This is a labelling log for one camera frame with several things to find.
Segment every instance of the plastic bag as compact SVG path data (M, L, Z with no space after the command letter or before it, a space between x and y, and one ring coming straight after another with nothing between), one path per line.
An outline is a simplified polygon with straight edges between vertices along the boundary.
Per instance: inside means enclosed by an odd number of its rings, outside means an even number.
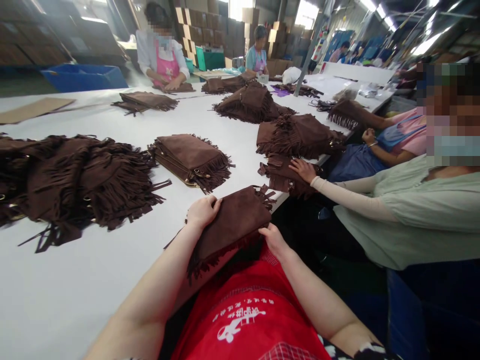
M283 75L281 76L281 83L284 85L295 84L299 80L301 74L302 70L300 70L298 67L289 67L283 72Z
M359 92L360 85L358 82L351 82L346 88L333 95L333 100L339 102L340 100L355 100Z

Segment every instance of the white sleeve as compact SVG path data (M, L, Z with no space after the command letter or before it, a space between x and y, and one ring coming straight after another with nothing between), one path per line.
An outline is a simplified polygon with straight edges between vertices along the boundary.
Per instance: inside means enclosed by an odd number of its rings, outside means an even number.
M334 184L354 193L368 194L374 191L377 181L375 180L375 176L370 176L357 180L334 182Z
M147 46L147 34L141 30L136 31L136 53L140 70L147 76L147 70L151 68L149 48Z
M182 52L183 46L180 45L177 41L173 41L173 52L175 53L176 62L180 68L180 72L185 74L186 79L190 79L190 71L187 67L187 62L184 58L184 53Z
M311 181L310 186L330 200L366 218L394 223L399 222L379 197L368 197L347 190L319 176Z

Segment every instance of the metal pole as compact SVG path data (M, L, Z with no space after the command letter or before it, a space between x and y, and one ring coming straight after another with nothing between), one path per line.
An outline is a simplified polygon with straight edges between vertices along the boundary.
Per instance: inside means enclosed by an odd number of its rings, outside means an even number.
M317 15L317 20L316 21L316 27L315 31L313 32L313 38L314 39L308 48L308 52L306 54L305 61L303 62L303 67L301 68L301 74L300 77L298 78L298 81L296 82L297 85L302 85L304 81L305 74L307 73L307 70L309 68L309 62L310 59L312 58L312 55L314 54L315 47L317 46L317 39L319 38L320 31L322 30L325 21L327 18L330 18L332 16L332 11L334 7L334 1L333 0L326 0L325 5L323 6L323 11L318 12ZM298 97L300 93L300 86L297 86L295 89L295 93L293 93L294 97Z

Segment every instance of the white plastic bag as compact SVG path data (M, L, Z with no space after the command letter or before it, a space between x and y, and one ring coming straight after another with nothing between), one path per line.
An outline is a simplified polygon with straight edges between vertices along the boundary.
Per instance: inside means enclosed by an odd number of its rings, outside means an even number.
M289 67L281 76L282 84L295 84L299 80L301 73L302 70L300 70L298 67Z

